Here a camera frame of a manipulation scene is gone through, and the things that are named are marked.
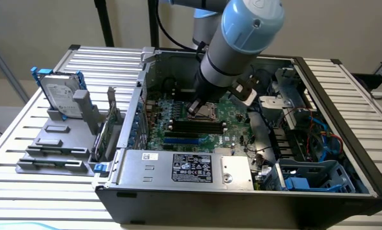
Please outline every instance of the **warning label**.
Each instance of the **warning label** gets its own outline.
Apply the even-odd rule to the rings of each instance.
[[[176,182],[212,183],[211,156],[175,154],[172,180]]]

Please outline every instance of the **sticker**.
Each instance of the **sticker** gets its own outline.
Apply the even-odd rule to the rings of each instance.
[[[159,153],[143,153],[141,160],[144,161],[156,161],[159,160]]]
[[[47,84],[47,88],[59,111],[68,117],[82,118],[79,104],[74,101],[71,88],[58,84]]]
[[[172,180],[212,183],[211,155],[175,154]]]

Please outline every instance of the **white wall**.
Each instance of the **white wall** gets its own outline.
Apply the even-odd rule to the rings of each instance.
[[[149,45],[147,0],[108,0],[118,46]],[[382,0],[283,0],[287,23],[264,52],[338,58],[354,72],[382,61]],[[193,10],[161,6],[172,36],[192,44]],[[161,35],[161,45],[175,47]],[[20,79],[56,65],[71,44],[104,46],[92,0],[0,0],[0,53]]]

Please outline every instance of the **robotic arm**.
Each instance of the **robotic arm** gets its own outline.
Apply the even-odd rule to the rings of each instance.
[[[216,15],[223,9],[213,38],[205,42],[209,43],[209,49],[196,73],[196,95],[188,106],[189,113],[195,115],[207,101],[220,99],[228,91],[249,106],[257,94],[252,85],[239,78],[283,28],[285,11],[280,0],[169,0],[169,2],[211,10],[212,14],[208,11],[203,12],[209,16]]]

